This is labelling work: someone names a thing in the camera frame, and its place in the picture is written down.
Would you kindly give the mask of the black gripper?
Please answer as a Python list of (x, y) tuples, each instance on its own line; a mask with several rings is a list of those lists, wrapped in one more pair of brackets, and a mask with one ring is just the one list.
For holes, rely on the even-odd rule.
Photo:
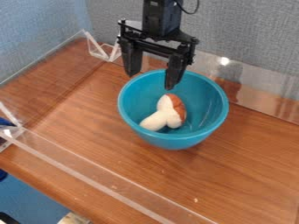
[(199, 40), (181, 31), (181, 14), (195, 14), (183, 8), (183, 0), (144, 0), (143, 19), (121, 19), (117, 43), (125, 73), (129, 77), (141, 70), (143, 53), (169, 59), (165, 69), (164, 88), (173, 89), (180, 82), (187, 65), (192, 63), (195, 46)]

